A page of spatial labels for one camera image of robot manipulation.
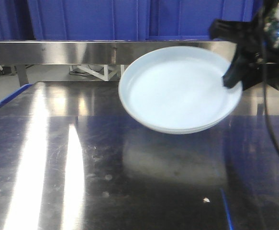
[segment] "blue container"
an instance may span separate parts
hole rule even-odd
[[[214,19],[250,21],[253,0],[151,0],[151,40],[209,40]]]
[[[145,40],[150,0],[28,0],[37,40]]]
[[[22,87],[20,87],[19,89],[17,89],[15,92],[12,92],[10,95],[8,95],[7,97],[5,97],[4,99],[2,99],[0,101],[0,107],[4,106],[5,104],[7,104],[8,102],[10,102],[11,100],[13,100],[15,97],[17,97],[20,93],[22,93],[23,91],[25,91],[26,89],[30,88],[32,86],[32,84],[26,84],[23,85]]]
[[[33,38],[26,0],[0,0],[0,40]]]

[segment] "white bracket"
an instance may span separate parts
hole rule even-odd
[[[92,69],[90,69],[86,66],[77,66],[77,68],[81,69],[87,73],[90,73],[93,76],[100,78],[101,80],[109,81],[117,73],[117,69],[110,67],[109,65],[103,65],[103,66],[104,66],[104,75],[100,74],[96,71],[93,71]]]

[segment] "stacked plates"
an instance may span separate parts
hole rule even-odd
[[[230,63],[211,51],[174,46],[134,61],[119,83],[126,111],[144,126],[169,134],[208,129],[238,105],[242,84],[223,86]]]

